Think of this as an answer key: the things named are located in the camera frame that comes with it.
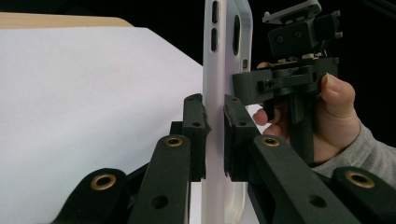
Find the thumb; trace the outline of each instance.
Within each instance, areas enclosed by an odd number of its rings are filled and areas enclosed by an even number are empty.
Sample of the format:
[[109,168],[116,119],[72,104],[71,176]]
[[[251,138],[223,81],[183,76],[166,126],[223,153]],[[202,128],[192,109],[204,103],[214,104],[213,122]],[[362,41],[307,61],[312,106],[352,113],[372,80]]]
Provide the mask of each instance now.
[[331,115],[345,118],[354,114],[355,90],[349,83],[326,74],[321,80],[320,97]]

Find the finger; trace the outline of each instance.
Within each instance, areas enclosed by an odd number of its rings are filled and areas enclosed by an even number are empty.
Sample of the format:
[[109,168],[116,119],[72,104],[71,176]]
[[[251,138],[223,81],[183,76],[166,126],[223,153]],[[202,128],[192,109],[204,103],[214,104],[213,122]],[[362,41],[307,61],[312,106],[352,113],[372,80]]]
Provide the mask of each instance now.
[[264,68],[264,67],[274,67],[274,65],[268,62],[262,62],[259,63],[259,65],[257,65],[257,68]]
[[320,97],[331,115],[345,118],[354,114],[355,90],[349,83],[327,74],[321,80]]
[[264,126],[268,122],[267,113],[263,109],[257,110],[257,112],[253,115],[253,120],[256,124]]
[[275,136],[282,136],[282,129],[279,125],[271,124],[268,128],[262,132],[263,134],[275,135]]
[[282,108],[275,107],[274,108],[274,118],[268,120],[270,123],[279,123],[282,120]]
[[277,96],[274,98],[275,107],[281,108],[282,110],[288,109],[288,97],[285,95]]

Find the screw hole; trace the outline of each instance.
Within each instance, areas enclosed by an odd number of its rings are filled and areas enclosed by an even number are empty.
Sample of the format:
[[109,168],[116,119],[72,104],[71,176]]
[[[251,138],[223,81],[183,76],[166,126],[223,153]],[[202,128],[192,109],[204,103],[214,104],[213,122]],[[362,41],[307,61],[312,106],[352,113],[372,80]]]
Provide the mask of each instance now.
[[105,190],[111,188],[115,183],[116,177],[114,175],[97,175],[91,181],[91,188],[94,190]]
[[309,202],[315,207],[326,207],[326,201],[324,201],[318,195],[309,195]]
[[271,89],[271,88],[273,88],[274,86],[275,86],[275,83],[272,82],[272,81],[267,81],[267,82],[265,82],[265,87],[266,87],[267,89]]
[[155,209],[163,209],[166,207],[166,205],[168,205],[168,203],[169,203],[168,198],[166,198],[165,196],[155,197],[151,201],[151,205]]
[[274,138],[263,138],[262,142],[268,147],[277,147],[279,146],[279,141]]
[[171,137],[165,140],[165,144],[169,147],[178,147],[183,141],[181,138]]
[[359,172],[346,172],[346,179],[352,184],[365,189],[370,189],[375,186],[375,182],[372,178]]

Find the wooden edge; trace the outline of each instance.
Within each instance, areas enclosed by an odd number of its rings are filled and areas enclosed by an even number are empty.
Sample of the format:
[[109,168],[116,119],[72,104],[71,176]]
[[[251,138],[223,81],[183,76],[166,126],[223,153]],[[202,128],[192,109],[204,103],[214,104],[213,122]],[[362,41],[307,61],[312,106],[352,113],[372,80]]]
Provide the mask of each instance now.
[[126,26],[131,23],[116,17],[91,17],[33,13],[0,12],[0,29],[55,28],[88,26]]

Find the gray sleeve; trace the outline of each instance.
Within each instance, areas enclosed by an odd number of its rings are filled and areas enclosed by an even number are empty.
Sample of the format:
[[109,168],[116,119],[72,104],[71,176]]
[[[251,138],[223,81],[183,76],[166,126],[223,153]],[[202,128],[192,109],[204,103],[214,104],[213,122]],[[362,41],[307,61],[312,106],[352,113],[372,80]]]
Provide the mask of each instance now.
[[312,170],[331,177],[335,168],[343,166],[365,169],[396,188],[396,148],[375,140],[370,130],[362,123],[361,132],[352,145]]

